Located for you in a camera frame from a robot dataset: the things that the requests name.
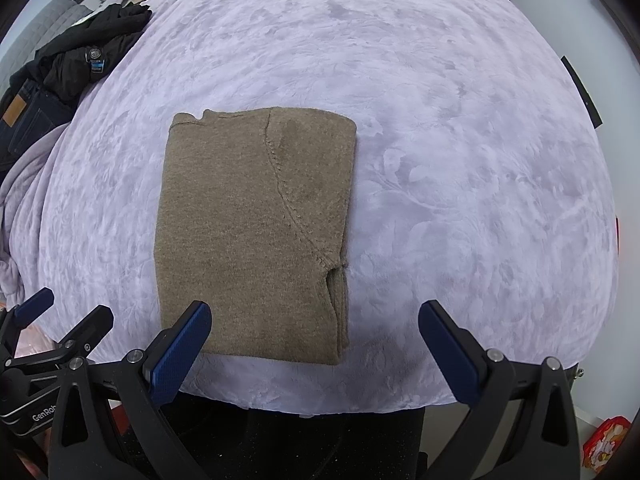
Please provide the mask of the olive knit sweater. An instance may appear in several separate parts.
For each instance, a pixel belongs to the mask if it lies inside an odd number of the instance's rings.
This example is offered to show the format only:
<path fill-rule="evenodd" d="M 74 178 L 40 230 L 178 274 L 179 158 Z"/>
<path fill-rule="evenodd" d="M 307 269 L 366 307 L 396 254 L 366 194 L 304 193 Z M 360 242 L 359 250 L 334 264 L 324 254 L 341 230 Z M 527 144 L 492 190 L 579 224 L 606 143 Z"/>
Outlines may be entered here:
<path fill-rule="evenodd" d="M 154 242 L 163 326 L 200 300 L 209 353 L 341 361 L 356 130 L 314 108 L 174 117 Z"/>

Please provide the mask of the red white snack package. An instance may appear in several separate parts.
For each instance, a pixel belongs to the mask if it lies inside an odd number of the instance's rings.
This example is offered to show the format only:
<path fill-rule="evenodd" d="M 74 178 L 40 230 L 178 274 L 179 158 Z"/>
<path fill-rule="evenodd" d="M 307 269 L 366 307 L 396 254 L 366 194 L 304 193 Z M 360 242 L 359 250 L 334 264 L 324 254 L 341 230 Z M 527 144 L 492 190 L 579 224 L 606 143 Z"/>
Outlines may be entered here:
<path fill-rule="evenodd" d="M 615 416 L 602 422 L 582 445 L 582 466 L 600 474 L 623 443 L 630 427 L 631 422 L 624 416 Z"/>

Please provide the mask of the dark blue jeans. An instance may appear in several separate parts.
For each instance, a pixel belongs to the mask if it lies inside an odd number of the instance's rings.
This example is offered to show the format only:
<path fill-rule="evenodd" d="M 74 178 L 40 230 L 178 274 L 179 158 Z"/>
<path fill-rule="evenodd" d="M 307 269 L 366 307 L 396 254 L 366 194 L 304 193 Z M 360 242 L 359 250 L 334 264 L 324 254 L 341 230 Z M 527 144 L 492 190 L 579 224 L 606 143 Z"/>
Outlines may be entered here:
<path fill-rule="evenodd" d="M 9 89 L 1 104 L 1 179 L 43 136 L 70 122 L 75 111 L 37 81 L 26 79 L 17 92 Z"/>

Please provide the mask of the black jacket pile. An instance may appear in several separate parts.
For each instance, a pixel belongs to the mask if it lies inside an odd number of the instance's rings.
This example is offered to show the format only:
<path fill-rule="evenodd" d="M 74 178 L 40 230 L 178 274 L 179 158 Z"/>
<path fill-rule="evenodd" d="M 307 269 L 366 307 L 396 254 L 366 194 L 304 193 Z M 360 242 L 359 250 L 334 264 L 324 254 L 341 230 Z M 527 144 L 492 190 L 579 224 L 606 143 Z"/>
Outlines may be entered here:
<path fill-rule="evenodd" d="M 114 3 L 66 29 L 10 77 L 1 106 L 7 107 L 26 81 L 75 106 L 89 84 L 108 76 L 122 61 L 151 18 L 149 6 Z"/>

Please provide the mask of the grey quilted headboard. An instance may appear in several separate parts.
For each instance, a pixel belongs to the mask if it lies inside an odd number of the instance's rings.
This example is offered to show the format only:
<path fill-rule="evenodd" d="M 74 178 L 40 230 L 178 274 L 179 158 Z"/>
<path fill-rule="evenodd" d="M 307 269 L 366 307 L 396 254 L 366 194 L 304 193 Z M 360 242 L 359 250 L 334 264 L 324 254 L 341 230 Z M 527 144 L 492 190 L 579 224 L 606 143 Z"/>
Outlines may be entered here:
<path fill-rule="evenodd" d="M 51 0 L 1 55 L 1 91 L 6 91 L 10 77 L 31 61 L 38 49 L 90 13 L 89 8 L 74 0 Z"/>

